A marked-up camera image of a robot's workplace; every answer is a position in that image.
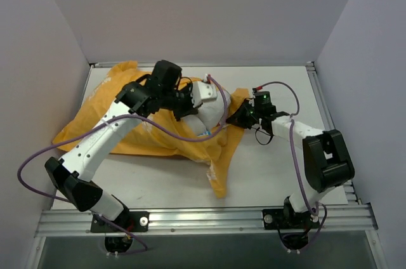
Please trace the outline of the white pillow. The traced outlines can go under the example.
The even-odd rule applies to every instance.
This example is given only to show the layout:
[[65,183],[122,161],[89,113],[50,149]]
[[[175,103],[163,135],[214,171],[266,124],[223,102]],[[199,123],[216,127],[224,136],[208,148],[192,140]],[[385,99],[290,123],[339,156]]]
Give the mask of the white pillow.
[[217,89],[217,99],[212,102],[203,103],[198,108],[197,115],[189,115],[181,120],[197,136],[204,131],[212,131],[219,123],[224,114],[224,104],[222,96]]

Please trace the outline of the orange pillowcase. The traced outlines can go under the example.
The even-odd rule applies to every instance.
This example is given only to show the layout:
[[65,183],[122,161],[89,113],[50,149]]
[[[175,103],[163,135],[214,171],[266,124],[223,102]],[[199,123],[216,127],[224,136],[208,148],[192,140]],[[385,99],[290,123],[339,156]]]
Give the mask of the orange pillowcase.
[[[136,61],[126,61],[113,66],[104,80],[85,99],[74,117],[53,139],[59,149],[70,151],[75,147],[73,138],[96,126],[105,115],[122,87],[145,72]],[[244,129],[225,125],[214,138],[201,143],[181,141],[179,138],[196,139],[197,136],[181,120],[176,121],[172,112],[161,109],[132,129],[113,149],[113,154],[167,157],[179,155],[210,166],[207,177],[214,194],[223,198],[227,193],[228,169],[243,135]]]

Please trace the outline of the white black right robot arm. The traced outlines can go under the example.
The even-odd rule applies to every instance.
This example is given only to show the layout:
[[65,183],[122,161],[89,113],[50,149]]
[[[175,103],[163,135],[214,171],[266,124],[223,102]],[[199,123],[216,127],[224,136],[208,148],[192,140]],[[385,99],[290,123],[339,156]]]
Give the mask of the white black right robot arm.
[[320,200],[355,176],[340,131],[317,129],[295,121],[294,114],[277,110],[267,91],[255,90],[253,98],[245,99],[226,122],[243,129],[258,125],[270,138],[289,142],[299,185],[299,193],[286,198],[287,206],[281,212],[289,226],[302,222],[305,212],[316,216]]

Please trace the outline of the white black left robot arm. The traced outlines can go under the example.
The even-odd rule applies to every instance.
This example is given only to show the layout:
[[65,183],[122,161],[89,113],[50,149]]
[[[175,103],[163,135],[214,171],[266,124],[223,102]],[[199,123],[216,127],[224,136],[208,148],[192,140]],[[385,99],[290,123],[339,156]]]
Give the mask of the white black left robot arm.
[[93,176],[113,148],[142,120],[164,108],[175,115],[196,113],[197,107],[214,93],[205,82],[178,85],[181,67],[165,60],[155,64],[151,74],[125,84],[94,128],[60,159],[50,158],[45,168],[68,201],[79,211],[91,210],[105,217],[113,230],[128,222],[124,205],[93,182]]

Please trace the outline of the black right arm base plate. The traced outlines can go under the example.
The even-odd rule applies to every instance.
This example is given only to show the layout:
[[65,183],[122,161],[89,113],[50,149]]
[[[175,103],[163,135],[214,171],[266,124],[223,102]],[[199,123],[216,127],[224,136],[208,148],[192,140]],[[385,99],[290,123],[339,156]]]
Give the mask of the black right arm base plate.
[[262,210],[263,225],[266,230],[309,230],[318,228],[319,221],[313,221],[309,212],[296,213],[290,209]]

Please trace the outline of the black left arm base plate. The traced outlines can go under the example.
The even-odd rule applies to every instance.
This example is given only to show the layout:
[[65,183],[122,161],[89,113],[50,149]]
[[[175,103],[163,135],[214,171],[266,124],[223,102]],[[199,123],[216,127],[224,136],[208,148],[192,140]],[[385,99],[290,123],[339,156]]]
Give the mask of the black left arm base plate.
[[[149,216],[150,213],[148,211],[129,210],[126,213],[120,214],[113,223],[129,232],[142,233],[148,231]],[[110,223],[104,222],[98,215],[94,214],[90,226],[90,232],[118,233],[121,231]]]

